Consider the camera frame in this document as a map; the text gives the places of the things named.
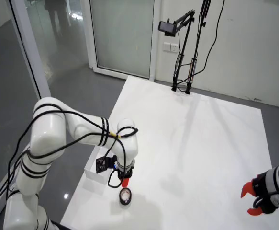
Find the white robotic arm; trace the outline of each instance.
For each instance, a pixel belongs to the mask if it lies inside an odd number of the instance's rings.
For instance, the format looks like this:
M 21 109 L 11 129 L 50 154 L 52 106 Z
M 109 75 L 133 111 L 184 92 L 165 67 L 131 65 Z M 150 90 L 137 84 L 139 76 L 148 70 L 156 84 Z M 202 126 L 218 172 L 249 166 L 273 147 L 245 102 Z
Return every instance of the white robotic arm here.
M 279 166 L 257 175 L 243 186 L 241 198 L 247 193 L 257 197 L 248 213 L 257 216 L 273 213 L 279 207 Z
M 38 206 L 38 193 L 43 188 L 52 162 L 64 153 L 66 128 L 74 139 L 90 145 L 105 146 L 116 155 L 117 168 L 124 172 L 134 166 L 138 154 L 134 122 L 123 119 L 117 132 L 106 118 L 82 114 L 55 98 L 43 98 L 34 108 L 30 149 L 24 154 L 16 177 L 16 190 L 9 196 L 5 212 L 5 230 L 59 229 L 52 225 L 45 210 Z

